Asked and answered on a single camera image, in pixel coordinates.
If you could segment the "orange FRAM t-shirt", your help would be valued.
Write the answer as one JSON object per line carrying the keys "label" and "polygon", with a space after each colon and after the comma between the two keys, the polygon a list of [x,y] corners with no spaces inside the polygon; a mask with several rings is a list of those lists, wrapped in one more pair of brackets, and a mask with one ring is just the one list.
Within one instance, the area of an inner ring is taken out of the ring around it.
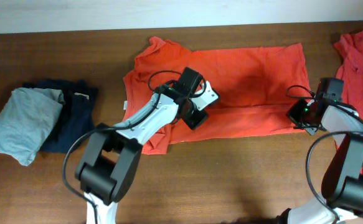
{"label": "orange FRAM t-shirt", "polygon": [[178,78],[185,68],[199,72],[219,94],[208,119],[191,130],[180,121],[160,129],[143,147],[146,155],[165,154],[169,145],[217,138],[244,138],[294,132],[286,114],[296,96],[308,94],[309,79],[301,44],[286,47],[191,51],[152,37],[124,77],[126,117],[151,98],[152,88]]}

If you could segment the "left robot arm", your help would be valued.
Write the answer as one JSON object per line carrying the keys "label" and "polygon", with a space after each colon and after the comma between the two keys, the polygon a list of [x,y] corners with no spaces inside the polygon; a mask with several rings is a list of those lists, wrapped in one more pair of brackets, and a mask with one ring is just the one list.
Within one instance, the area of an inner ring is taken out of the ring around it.
{"label": "left robot arm", "polygon": [[75,169],[79,193],[87,201],[87,223],[114,223],[118,202],[133,183],[143,146],[175,119],[190,129],[208,117],[205,108],[219,99],[209,82],[200,90],[196,85],[164,84],[153,91],[151,99],[124,122],[99,125],[72,145],[83,141],[87,147]]}

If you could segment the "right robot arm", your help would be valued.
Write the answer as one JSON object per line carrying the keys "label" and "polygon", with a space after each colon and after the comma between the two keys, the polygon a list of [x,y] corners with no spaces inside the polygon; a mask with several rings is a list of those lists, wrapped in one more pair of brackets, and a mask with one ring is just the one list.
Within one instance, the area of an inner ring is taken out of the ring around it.
{"label": "right robot arm", "polygon": [[[342,102],[344,82],[322,78],[316,92],[299,96],[287,116],[296,129],[310,135],[324,131],[308,149],[306,180],[314,197],[277,216],[276,223],[344,223],[363,218],[363,119],[356,109]],[[337,151],[325,172],[321,192],[315,191],[309,172],[314,148],[328,137],[334,138]]]}

